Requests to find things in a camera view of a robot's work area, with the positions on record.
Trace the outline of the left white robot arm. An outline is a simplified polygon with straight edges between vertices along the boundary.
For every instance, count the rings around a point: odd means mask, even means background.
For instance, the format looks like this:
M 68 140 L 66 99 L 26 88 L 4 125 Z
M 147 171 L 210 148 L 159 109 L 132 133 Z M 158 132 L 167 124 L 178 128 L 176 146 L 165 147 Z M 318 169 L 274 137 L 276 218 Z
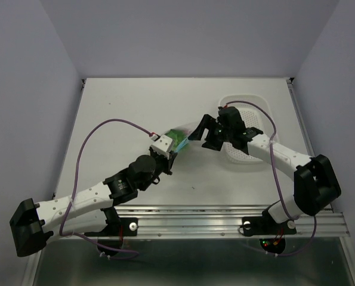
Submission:
M 158 154 L 153 149 L 139 156 L 127 168 L 103 182 L 75 195 L 35 203 L 23 200 L 10 219 L 10 228 L 18 257 L 41 251 L 57 234 L 76 234 L 65 228 L 66 221 L 99 210 L 103 216 L 98 227 L 107 235 L 119 227 L 115 206 L 137 198 L 140 191 L 160 181 L 160 175 L 171 175 L 177 153 Z

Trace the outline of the clear zip top bag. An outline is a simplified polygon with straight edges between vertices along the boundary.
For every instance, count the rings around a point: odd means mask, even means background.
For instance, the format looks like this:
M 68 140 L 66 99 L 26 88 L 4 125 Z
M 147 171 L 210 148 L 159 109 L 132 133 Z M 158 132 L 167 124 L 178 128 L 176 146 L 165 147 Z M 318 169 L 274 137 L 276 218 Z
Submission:
M 164 135 L 171 138 L 174 142 L 171 151 L 174 153 L 180 153 L 188 149 L 190 143 L 189 136 L 195 131 L 198 125 L 198 121 L 189 122 L 167 130 Z

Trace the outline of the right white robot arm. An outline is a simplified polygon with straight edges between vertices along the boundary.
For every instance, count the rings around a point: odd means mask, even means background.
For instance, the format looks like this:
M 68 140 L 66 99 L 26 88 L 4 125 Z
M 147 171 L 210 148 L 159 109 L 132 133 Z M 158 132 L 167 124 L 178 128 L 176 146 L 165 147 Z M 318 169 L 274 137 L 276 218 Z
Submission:
M 341 195 L 330 160 L 323 155 L 311 157 L 289 149 L 255 127 L 246 127 L 236 107 L 219 107 L 218 117 L 206 114 L 189 140 L 204 139 L 203 147 L 220 151 L 223 143 L 271 165 L 292 179 L 294 192 L 268 206 L 261 216 L 242 218 L 239 232 L 254 235 L 296 233 L 295 220 L 301 215 L 315 216 Z

